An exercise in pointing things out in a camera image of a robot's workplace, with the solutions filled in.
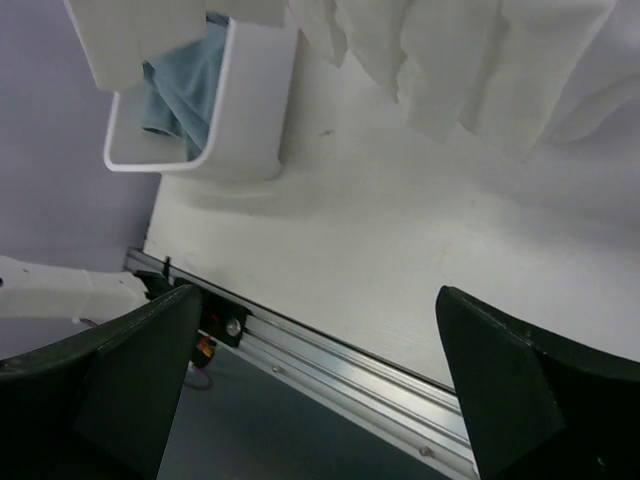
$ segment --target metal extrusion rail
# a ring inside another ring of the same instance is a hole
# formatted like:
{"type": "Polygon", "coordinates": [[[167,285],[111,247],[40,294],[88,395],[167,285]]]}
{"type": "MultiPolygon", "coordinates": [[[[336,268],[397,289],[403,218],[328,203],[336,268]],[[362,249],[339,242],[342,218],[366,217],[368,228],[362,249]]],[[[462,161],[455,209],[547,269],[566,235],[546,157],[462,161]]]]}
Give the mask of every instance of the metal extrusion rail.
{"type": "MultiPolygon", "coordinates": [[[[139,251],[127,254],[125,270],[163,267],[139,251]]],[[[477,478],[455,395],[188,272],[170,267],[169,276],[252,312],[240,346],[231,352],[450,478],[477,478]]]]}

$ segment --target white table surface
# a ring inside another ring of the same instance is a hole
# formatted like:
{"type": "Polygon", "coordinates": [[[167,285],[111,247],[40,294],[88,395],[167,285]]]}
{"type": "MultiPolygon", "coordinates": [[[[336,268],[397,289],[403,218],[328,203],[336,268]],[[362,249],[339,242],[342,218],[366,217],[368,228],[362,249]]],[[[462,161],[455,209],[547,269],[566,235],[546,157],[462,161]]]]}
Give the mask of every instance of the white table surface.
{"type": "Polygon", "coordinates": [[[518,164],[411,131],[303,41],[285,130],[276,181],[165,178],[145,251],[446,385],[445,284],[640,360],[640,108],[518,164]]]}

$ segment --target gray floor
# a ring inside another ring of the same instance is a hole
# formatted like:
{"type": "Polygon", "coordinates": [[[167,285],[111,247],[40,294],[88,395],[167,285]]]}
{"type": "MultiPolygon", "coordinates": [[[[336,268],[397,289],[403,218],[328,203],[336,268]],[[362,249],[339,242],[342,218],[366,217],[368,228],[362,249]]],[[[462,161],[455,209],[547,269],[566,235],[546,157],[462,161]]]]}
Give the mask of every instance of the gray floor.
{"type": "Polygon", "coordinates": [[[159,480],[445,478],[232,354],[208,370],[211,391],[183,390],[159,480]]]}

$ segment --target white bin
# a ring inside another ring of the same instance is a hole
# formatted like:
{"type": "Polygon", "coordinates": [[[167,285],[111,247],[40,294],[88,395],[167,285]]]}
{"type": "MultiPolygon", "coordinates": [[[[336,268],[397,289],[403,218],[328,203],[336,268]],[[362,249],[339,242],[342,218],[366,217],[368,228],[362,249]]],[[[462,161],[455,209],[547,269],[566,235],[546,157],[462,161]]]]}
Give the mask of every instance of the white bin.
{"type": "Polygon", "coordinates": [[[267,180],[278,160],[298,30],[231,20],[207,145],[187,161],[184,142],[142,130],[149,87],[116,93],[104,161],[116,172],[158,172],[216,181],[267,180]]]}

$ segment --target cable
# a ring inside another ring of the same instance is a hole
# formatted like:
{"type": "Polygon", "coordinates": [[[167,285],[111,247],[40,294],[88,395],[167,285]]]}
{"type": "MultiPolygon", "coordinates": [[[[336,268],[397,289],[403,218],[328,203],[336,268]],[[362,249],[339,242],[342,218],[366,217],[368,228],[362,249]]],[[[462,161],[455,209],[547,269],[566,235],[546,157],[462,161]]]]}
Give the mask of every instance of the cable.
{"type": "Polygon", "coordinates": [[[187,382],[185,380],[183,383],[184,387],[190,390],[196,390],[198,392],[206,392],[211,390],[213,388],[213,378],[211,378],[211,375],[209,375],[206,371],[201,370],[199,368],[194,367],[194,370],[200,373],[207,380],[207,383],[204,385],[197,385],[195,383],[187,382]]]}

